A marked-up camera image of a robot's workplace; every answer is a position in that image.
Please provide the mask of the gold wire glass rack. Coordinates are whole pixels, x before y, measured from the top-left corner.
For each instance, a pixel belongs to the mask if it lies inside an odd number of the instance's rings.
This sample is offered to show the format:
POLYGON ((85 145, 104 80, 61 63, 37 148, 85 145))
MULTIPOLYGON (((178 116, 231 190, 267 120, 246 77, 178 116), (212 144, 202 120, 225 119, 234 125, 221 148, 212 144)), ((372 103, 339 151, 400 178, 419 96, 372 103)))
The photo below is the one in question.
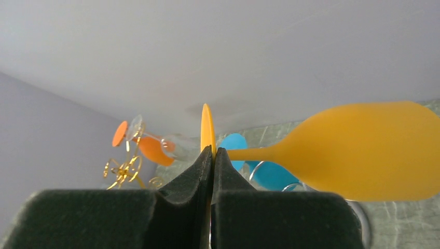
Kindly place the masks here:
POLYGON ((147 184, 140 177, 143 165, 143 156, 141 155, 141 138, 145 131, 145 123, 142 121, 123 121, 116 129, 112 146, 117 147, 125 144, 126 157, 124 162, 119 163, 116 159, 110 158, 105 164, 103 177, 107 178, 110 173, 115 175, 115 181, 106 187, 106 190, 120 189, 124 183, 136 181, 141 189, 159 189, 164 185, 164 180, 155 176, 147 184))

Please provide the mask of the yellow plastic goblet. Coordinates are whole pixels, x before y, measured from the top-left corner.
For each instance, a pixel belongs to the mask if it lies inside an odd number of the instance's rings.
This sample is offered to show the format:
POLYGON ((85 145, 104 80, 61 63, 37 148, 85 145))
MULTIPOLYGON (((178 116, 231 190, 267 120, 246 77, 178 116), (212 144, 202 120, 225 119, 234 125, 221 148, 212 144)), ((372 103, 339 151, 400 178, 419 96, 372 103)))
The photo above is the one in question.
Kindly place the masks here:
POLYGON ((439 193, 439 117, 412 101, 332 107, 274 145, 227 154, 279 164, 309 187, 352 201, 418 201, 439 193))

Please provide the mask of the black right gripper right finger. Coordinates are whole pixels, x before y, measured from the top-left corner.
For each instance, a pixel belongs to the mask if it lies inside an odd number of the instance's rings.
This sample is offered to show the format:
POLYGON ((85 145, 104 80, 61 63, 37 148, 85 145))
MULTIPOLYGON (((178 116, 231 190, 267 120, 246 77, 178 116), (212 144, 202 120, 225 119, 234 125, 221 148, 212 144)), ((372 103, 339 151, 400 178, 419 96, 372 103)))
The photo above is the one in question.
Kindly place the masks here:
POLYGON ((215 157, 211 211, 213 248, 362 248, 355 216, 334 193, 259 191, 215 157))

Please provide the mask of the orange plastic goblet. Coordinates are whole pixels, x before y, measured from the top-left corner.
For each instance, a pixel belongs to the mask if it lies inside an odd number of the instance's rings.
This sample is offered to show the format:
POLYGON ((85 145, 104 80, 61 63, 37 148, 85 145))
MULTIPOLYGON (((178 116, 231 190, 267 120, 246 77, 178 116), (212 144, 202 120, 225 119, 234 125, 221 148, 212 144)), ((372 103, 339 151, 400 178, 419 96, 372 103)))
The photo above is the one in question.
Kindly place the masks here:
POLYGON ((145 128, 144 121, 122 121, 113 135, 112 146, 117 147, 123 141, 133 141, 136 143, 135 148, 138 148, 145 158, 165 167, 170 166, 175 159, 163 151, 162 137, 146 132, 145 128))

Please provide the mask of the clear wine glass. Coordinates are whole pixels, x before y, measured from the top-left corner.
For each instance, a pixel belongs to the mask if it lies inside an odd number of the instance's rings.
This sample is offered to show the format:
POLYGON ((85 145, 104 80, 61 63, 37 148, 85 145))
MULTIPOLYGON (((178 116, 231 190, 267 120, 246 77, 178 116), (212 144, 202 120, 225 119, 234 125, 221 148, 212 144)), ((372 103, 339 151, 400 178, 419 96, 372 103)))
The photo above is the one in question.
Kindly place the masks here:
POLYGON ((125 138, 136 142, 148 160, 165 167, 175 161, 193 162, 200 153, 200 146, 182 134, 159 136, 147 132, 141 115, 135 116, 129 123, 125 138))

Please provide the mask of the blue plastic goblet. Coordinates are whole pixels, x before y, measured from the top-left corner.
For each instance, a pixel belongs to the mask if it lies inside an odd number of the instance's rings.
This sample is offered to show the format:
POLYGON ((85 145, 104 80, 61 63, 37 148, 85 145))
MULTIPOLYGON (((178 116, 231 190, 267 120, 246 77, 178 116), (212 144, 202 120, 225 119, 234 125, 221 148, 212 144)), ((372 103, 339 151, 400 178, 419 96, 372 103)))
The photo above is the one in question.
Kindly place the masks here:
MULTIPOLYGON (((246 149, 248 144, 244 136, 232 133, 220 142, 219 147, 226 150, 246 149)), ((240 171, 247 164, 250 172, 248 180, 255 181, 270 191, 292 191, 301 185, 300 181, 288 170, 273 162, 231 160, 231 164, 236 171, 240 171)))

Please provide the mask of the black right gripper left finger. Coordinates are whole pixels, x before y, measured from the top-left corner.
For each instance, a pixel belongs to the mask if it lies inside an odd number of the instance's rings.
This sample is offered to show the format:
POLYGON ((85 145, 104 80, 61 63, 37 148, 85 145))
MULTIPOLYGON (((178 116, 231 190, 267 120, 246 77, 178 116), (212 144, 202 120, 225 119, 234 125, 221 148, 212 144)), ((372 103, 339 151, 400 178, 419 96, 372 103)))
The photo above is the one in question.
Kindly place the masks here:
POLYGON ((208 248, 212 158, 206 147, 157 190, 40 191, 22 206, 1 248, 208 248))

